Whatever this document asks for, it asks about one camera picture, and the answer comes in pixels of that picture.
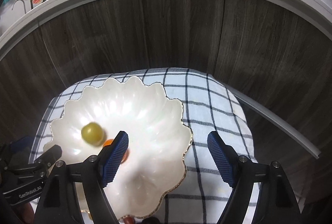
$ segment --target orange cherry tomato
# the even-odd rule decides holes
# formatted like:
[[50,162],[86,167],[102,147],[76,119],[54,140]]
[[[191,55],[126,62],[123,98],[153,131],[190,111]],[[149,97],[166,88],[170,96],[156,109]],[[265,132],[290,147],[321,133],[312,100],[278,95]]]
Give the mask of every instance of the orange cherry tomato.
[[[103,147],[112,144],[113,141],[114,141],[114,139],[108,139],[107,141],[104,142]],[[128,155],[129,155],[129,149],[127,149],[127,151],[125,152],[125,154],[121,160],[121,164],[127,160]]]

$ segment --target blue gripper pad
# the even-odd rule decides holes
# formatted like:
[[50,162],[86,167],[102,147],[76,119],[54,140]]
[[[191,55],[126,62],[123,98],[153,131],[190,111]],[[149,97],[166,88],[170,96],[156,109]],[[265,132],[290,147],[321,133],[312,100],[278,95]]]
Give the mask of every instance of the blue gripper pad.
[[122,158],[128,149],[129,138],[128,134],[120,131],[115,137],[112,144],[103,147],[98,157],[99,172],[101,175],[101,184],[103,187],[110,182],[113,182],[115,174],[121,164]]
[[236,185],[236,158],[238,157],[235,150],[226,145],[218,132],[211,131],[207,136],[207,147],[212,155],[215,165],[225,183],[230,187]]

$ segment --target blue textured pad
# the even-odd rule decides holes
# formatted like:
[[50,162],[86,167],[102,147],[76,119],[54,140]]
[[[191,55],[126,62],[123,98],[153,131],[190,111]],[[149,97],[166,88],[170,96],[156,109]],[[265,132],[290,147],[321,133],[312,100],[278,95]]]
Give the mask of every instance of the blue textured pad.
[[221,149],[220,145],[216,141],[216,138],[209,133],[207,136],[207,147],[212,155],[215,165],[225,183],[228,183],[230,187],[234,185],[233,167],[227,159],[225,152]]
[[129,139],[128,134],[124,131],[119,132],[113,142],[116,142],[117,137],[120,135],[120,139],[115,144],[115,148],[110,154],[103,166],[102,184],[106,186],[108,183],[113,182],[115,174],[121,164],[122,158],[128,149]]

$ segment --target metal strip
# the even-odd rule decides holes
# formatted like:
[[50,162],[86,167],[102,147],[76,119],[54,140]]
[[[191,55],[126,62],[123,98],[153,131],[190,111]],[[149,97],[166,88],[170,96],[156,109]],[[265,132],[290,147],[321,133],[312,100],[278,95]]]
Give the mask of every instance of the metal strip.
[[245,94],[242,94],[238,90],[221,83],[224,85],[232,94],[238,99],[238,101],[253,111],[257,112],[265,119],[269,120],[272,124],[278,127],[280,130],[285,132],[288,136],[290,136],[293,140],[295,140],[299,145],[301,145],[306,151],[312,154],[316,159],[319,159],[319,155],[321,151],[305,136],[303,136],[300,132],[298,132],[295,128],[293,128],[286,121],[281,119],[278,115],[271,112],[269,109],[265,108],[263,105],[259,104],[252,98],[249,98]]

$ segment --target wood grain panel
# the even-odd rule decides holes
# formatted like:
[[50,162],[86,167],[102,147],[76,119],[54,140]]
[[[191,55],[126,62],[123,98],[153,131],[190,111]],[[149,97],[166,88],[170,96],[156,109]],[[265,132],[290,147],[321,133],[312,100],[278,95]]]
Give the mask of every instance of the wood grain panel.
[[224,0],[144,0],[151,68],[189,67],[212,73]]
[[92,75],[149,67],[140,0],[98,0],[40,29],[67,86]]
[[[331,68],[332,42],[307,21],[268,1],[225,0],[214,76],[276,113],[321,149],[313,182],[324,177],[322,189],[328,189],[332,176],[326,170],[332,149]],[[283,135],[269,133],[268,127],[251,130],[261,150],[258,161],[278,152],[286,169],[295,164],[289,170],[298,175],[307,169],[311,157]]]
[[36,29],[0,61],[0,141],[34,137],[48,104],[64,89]]

